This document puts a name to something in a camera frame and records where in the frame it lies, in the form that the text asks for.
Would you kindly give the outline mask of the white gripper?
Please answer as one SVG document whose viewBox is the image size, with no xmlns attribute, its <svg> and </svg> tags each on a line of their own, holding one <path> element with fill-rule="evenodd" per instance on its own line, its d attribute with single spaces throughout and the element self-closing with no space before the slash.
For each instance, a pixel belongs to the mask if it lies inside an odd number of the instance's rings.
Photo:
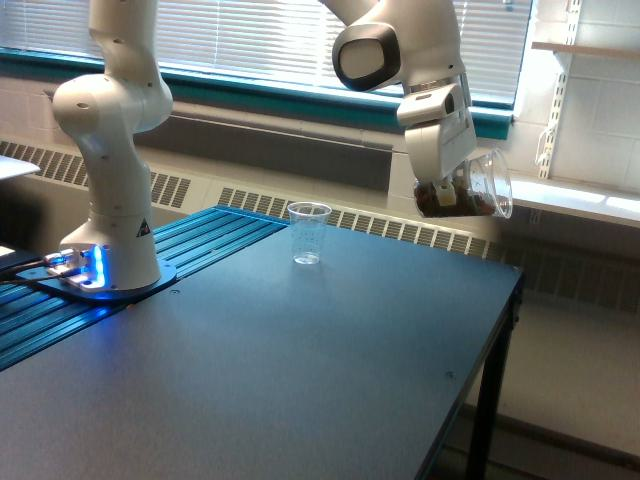
<svg viewBox="0 0 640 480">
<path fill-rule="evenodd" d="M 454 203 L 454 185 L 444 178 L 477 146 L 470 107 L 467 76 L 461 74 L 405 96 L 397 110 L 414 175 L 435 182 L 439 204 Z"/>
</svg>

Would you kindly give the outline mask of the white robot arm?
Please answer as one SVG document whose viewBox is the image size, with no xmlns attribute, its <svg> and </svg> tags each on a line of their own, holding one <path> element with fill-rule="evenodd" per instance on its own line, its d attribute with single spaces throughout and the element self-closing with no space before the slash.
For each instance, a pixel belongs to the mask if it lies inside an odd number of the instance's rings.
<svg viewBox="0 0 640 480">
<path fill-rule="evenodd" d="M 149 226 L 150 171 L 133 137 L 161 125 L 173 98 L 156 60 L 154 1 L 94 1 L 89 32 L 104 70 L 60 85 L 52 107 L 77 144 L 88 175 L 87 221 L 60 244 L 51 267 L 74 289 L 131 291 L 159 281 Z M 414 194 L 441 187 L 476 146 L 461 38 L 449 1 L 331 1 L 344 24 L 332 49 L 349 89 L 404 90 L 397 118 L 416 178 Z"/>
</svg>

